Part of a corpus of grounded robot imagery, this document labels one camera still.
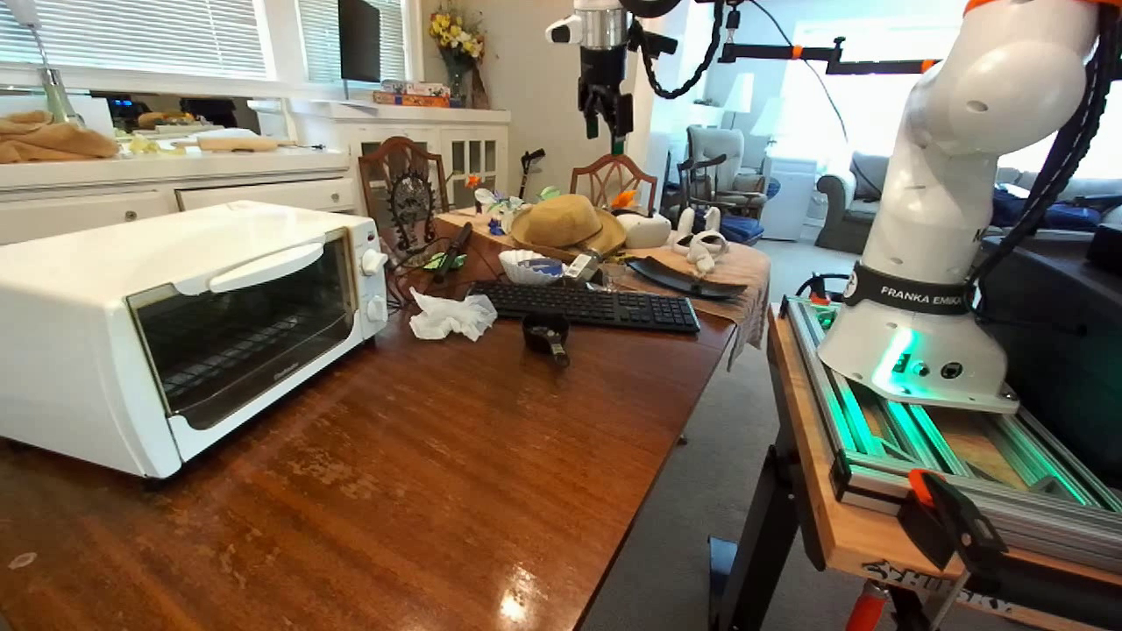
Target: white toaster oven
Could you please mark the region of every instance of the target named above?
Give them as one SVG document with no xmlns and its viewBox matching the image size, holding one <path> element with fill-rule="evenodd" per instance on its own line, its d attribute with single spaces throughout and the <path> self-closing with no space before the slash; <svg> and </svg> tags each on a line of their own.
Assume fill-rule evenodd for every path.
<svg viewBox="0 0 1122 631">
<path fill-rule="evenodd" d="M 370 217 L 222 203 L 0 249 L 0 433 L 138 477 L 385 327 Z"/>
</svg>

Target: toaster oven door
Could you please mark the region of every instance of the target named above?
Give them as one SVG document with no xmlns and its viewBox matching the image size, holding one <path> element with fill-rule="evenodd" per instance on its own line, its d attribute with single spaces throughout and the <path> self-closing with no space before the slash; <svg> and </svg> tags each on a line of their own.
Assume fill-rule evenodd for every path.
<svg viewBox="0 0 1122 631">
<path fill-rule="evenodd" d="M 131 298 L 169 417 L 210 427 L 287 378 L 353 327 L 353 271 L 343 236 L 310 267 L 249 288 Z"/>
</svg>

